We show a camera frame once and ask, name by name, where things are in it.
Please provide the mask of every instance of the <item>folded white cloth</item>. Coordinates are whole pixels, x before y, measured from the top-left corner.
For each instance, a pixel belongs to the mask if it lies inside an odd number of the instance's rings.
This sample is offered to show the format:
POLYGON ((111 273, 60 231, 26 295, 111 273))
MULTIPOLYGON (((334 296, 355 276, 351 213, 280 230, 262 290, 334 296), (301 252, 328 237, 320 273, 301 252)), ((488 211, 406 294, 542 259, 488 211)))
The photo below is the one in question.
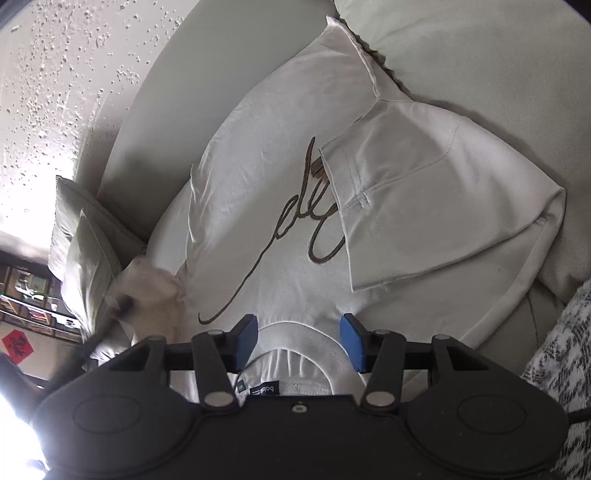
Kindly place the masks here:
POLYGON ((461 261, 487 248, 482 261, 501 266, 500 242, 541 265, 562 221, 564 189, 471 120, 425 103, 379 100, 320 151, 353 291, 458 262, 462 278, 461 261))

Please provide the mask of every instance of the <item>clothing label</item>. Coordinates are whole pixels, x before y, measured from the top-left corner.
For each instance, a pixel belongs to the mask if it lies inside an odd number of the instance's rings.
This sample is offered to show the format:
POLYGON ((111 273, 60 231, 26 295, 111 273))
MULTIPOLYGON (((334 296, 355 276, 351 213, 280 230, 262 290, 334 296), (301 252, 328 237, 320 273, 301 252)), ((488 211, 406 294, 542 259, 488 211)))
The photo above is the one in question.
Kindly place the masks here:
POLYGON ((267 397, 276 397, 279 395, 279 380, 274 382, 265 382, 258 387, 251 388, 251 395, 266 395, 267 397))

